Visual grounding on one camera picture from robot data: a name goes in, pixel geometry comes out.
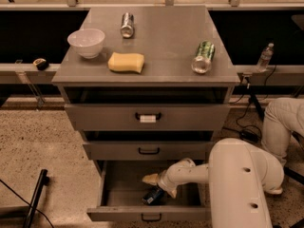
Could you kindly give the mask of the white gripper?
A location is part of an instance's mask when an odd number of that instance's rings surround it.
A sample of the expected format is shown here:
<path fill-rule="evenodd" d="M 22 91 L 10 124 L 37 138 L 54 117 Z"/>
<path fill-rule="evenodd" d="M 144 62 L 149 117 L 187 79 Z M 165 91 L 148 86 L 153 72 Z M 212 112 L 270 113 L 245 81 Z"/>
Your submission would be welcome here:
<path fill-rule="evenodd" d="M 171 198 L 175 199 L 177 197 L 177 185 L 170 180 L 167 170 L 160 172 L 159 175 L 145 175 L 142 178 L 142 182 L 153 186 L 158 185 L 161 189 L 166 191 Z"/>

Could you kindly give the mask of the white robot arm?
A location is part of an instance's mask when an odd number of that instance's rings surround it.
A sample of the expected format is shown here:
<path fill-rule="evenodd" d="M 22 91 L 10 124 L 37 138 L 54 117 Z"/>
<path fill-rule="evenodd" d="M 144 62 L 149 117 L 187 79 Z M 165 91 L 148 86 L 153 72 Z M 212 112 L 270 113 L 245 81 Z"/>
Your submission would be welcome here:
<path fill-rule="evenodd" d="M 234 138 L 218 141 L 205 164 L 185 158 L 142 178 L 171 197 L 180 185 L 207 183 L 213 228 L 273 228 L 265 195 L 281 194 L 283 180 L 283 167 L 276 157 Z"/>

